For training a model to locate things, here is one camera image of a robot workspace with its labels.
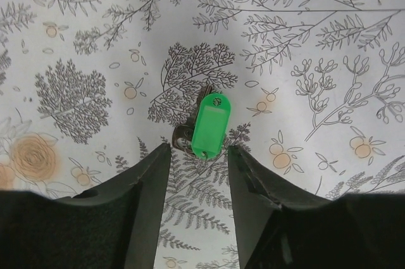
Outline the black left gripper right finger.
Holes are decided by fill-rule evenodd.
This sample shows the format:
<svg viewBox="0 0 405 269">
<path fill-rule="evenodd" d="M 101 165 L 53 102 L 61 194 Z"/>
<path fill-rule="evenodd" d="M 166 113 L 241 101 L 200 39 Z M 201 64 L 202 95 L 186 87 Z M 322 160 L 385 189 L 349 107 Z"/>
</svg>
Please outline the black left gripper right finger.
<svg viewBox="0 0 405 269">
<path fill-rule="evenodd" d="M 403 268 L 404 196 L 316 196 L 239 146 L 228 177 L 241 268 Z"/>
</svg>

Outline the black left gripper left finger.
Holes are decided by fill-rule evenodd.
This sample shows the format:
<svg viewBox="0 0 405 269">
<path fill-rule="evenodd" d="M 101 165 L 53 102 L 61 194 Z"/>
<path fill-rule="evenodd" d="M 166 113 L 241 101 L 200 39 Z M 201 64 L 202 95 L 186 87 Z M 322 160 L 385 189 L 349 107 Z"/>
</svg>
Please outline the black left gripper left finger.
<svg viewBox="0 0 405 269">
<path fill-rule="evenodd" d="M 167 143 L 73 197 L 1 192 L 2 268 L 152 268 L 171 162 Z"/>
</svg>

